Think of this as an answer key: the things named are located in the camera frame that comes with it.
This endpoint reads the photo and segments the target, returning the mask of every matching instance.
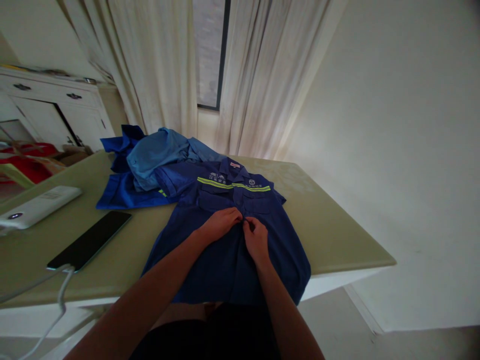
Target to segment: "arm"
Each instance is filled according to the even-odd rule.
[[[65,359],[128,359],[179,291],[203,250],[241,220],[235,207],[214,213],[128,289]]]
[[[325,360],[317,341],[270,261],[267,228],[254,217],[245,219],[243,231],[246,247],[255,262],[281,358]]]

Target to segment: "shirt collar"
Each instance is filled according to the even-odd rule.
[[[227,180],[232,183],[242,181],[244,178],[250,179],[250,174],[245,166],[239,164],[229,157],[225,157],[220,163],[220,172],[226,175]]]

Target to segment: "dark shorts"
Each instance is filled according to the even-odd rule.
[[[280,359],[268,310],[224,303],[208,318],[181,320],[151,330],[130,360]]]

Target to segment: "person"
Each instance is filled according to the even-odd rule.
[[[266,306],[171,304],[202,251],[243,222]],[[268,250],[267,228],[235,208],[219,210],[100,318],[65,357],[76,359],[325,359],[285,289]]]

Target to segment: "reflective stripe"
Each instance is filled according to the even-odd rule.
[[[247,189],[248,191],[251,191],[251,192],[267,192],[267,191],[271,190],[270,186],[248,187],[248,186],[245,186],[245,185],[239,184],[239,183],[232,183],[231,185],[226,185],[226,184],[222,184],[222,183],[210,180],[210,179],[205,179],[203,177],[197,177],[196,179],[202,184],[212,185],[214,187],[221,188],[221,189],[233,189],[234,187],[238,187],[238,188]]]
[[[222,184],[222,183],[219,183],[219,182],[216,182],[216,181],[213,181],[213,180],[205,179],[203,177],[197,177],[196,179],[199,182],[201,182],[202,184],[212,185],[212,186],[215,186],[217,188],[222,188],[222,189],[233,189],[234,188],[232,185]]]

